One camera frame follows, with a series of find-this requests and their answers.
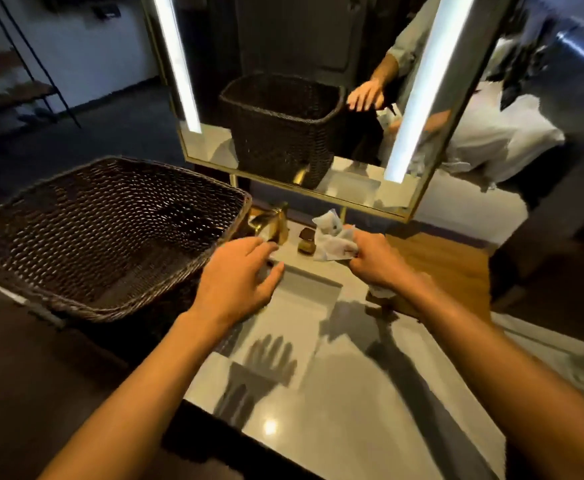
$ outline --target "gold faucet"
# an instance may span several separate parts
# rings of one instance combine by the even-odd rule
[[[283,202],[259,214],[248,222],[253,235],[261,235],[265,241],[282,246],[288,240],[288,203]]]

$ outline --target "white sink basin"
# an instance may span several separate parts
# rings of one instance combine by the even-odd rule
[[[272,300],[243,325],[228,357],[250,371],[298,389],[341,285],[286,266]]]

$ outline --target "white shirt sleeve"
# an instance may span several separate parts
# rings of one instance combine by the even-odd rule
[[[417,49],[425,46],[440,1],[427,0],[410,24],[398,35],[394,45],[387,51],[399,63],[399,76],[410,71],[417,56]]]

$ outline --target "wicker basket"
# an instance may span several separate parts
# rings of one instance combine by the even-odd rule
[[[232,81],[220,95],[227,108],[239,169],[315,189],[334,160],[333,142],[345,88],[272,74]]]
[[[0,286],[91,321],[146,314],[168,292],[193,298],[198,272],[250,203],[183,168],[97,160],[0,206]]]

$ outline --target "woven basket rim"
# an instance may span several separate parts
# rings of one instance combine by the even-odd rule
[[[49,290],[42,289],[38,286],[34,286],[28,284],[27,282],[22,279],[18,274],[13,271],[8,271],[2,266],[0,266],[0,273],[9,273],[11,279],[13,279],[13,283],[22,283],[20,286],[16,285],[15,287],[18,288],[17,291],[13,291],[9,288],[8,291],[16,292],[21,294],[24,298],[32,299],[33,301],[44,301],[52,306],[52,308],[60,311],[66,312],[73,312],[74,314],[81,315],[85,318],[88,318],[93,321],[112,321],[123,316],[129,315],[132,312],[137,311],[139,308],[147,305],[151,301],[155,300],[157,297],[165,293],[166,291],[173,288],[175,285],[178,285],[187,279],[190,275],[200,270],[207,261],[212,256],[214,251],[220,244],[228,241],[229,238],[237,231],[238,227],[240,226],[241,222],[243,222],[246,215],[248,215],[251,205],[252,205],[252,196],[245,192],[242,189],[237,187],[233,187],[232,185],[226,184],[224,182],[220,182],[214,178],[208,177],[206,175],[202,175],[195,171],[189,170],[187,168],[178,167],[175,165],[170,165],[167,163],[162,162],[155,162],[155,161],[147,161],[147,160],[140,160],[140,159],[132,159],[124,156],[114,156],[114,155],[107,155],[105,157],[100,157],[95,160],[90,161],[89,163],[79,165],[73,167],[69,170],[63,171],[61,173],[57,173],[56,175],[48,178],[43,178],[41,180],[36,181],[34,184],[29,185],[28,187],[18,191],[11,197],[9,197],[6,201],[0,203],[0,211],[6,207],[9,207],[15,201],[18,201],[25,193],[31,192],[35,190],[38,186],[52,183],[54,180],[71,175],[77,171],[80,171],[84,168],[89,168],[95,164],[104,162],[104,161],[125,161],[134,164],[146,164],[152,166],[159,166],[163,168],[167,168],[170,170],[176,170],[182,173],[187,173],[192,175],[196,178],[201,178],[203,180],[207,180],[208,182],[214,183],[215,185],[219,185],[221,187],[225,187],[226,189],[232,189],[233,191],[237,192],[238,194],[243,195],[243,208],[241,209],[240,213],[235,217],[234,222],[230,227],[228,227],[222,236],[216,240],[207,250],[201,252],[201,254],[195,258],[193,261],[198,261],[196,266],[193,266],[191,269],[184,271],[177,271],[170,276],[166,277],[166,279],[160,281],[159,283],[152,286],[152,288],[148,289],[143,293],[141,296],[137,296],[136,298],[131,298],[127,302],[121,304],[120,306],[112,307],[112,308],[95,308],[93,306],[86,305],[79,301],[73,300],[71,298],[67,298],[56,293],[53,293]]]
[[[244,104],[241,102],[232,101],[226,97],[225,92],[230,87],[232,87],[233,84],[239,82],[240,80],[254,77],[255,75],[273,75],[276,77],[285,77],[287,79],[304,80],[306,82],[311,82],[312,84],[321,84],[320,82],[317,82],[317,81],[311,80],[311,79],[306,79],[304,77],[290,76],[290,75],[277,74],[277,73],[269,74],[269,73],[265,73],[265,72],[256,72],[253,74],[242,75],[242,76],[237,77],[236,79],[230,81],[230,83],[226,87],[224,87],[223,91],[221,91],[221,94],[219,94],[219,99],[221,99],[221,101],[223,101],[226,104],[232,104],[234,106],[240,107],[242,109],[246,109],[248,111],[258,112],[259,114],[265,114],[267,116],[272,116],[273,118],[278,118],[280,120],[296,121],[297,123],[304,123],[306,125],[324,124],[324,123],[328,122],[329,120],[333,119],[338,113],[340,113],[343,110],[343,107],[345,106],[345,87],[343,87],[343,86],[328,86],[328,84],[322,84],[322,85],[338,89],[339,90],[339,101],[333,110],[331,110],[326,116],[324,116],[318,120],[308,120],[306,118],[297,118],[296,116],[288,116],[287,114],[284,114],[282,112],[269,111],[267,109],[262,109],[260,107],[253,106],[251,104]]]

